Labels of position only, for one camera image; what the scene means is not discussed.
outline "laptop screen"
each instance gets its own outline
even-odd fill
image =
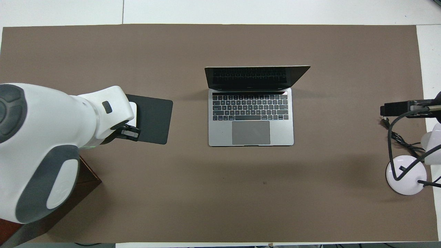
[[[210,89],[279,90],[291,87],[309,68],[309,65],[206,67],[205,74]]]

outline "white lamp base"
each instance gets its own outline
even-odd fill
[[[393,159],[393,166],[395,168],[396,176],[399,177],[402,170],[400,167],[407,168],[416,158],[409,155],[397,156]],[[422,184],[418,183],[418,180],[427,180],[427,173],[424,165],[418,162],[400,181],[396,181],[392,175],[392,167],[390,163],[386,169],[386,179],[390,187],[396,192],[402,195],[414,195],[420,192],[423,188]]]

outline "space bar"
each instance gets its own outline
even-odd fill
[[[236,115],[236,120],[260,120],[260,115]]]

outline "brown tabletop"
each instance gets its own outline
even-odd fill
[[[303,64],[293,146],[208,145],[204,67]],[[81,152],[103,183],[36,241],[438,240],[432,189],[388,186],[378,124],[385,102],[422,99],[415,26],[4,28],[0,82],[68,94],[119,85],[174,102],[166,145],[115,140]],[[396,132],[417,142],[424,120]]]

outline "silver laptop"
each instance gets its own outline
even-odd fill
[[[309,68],[206,67],[209,145],[293,145],[290,87]]]

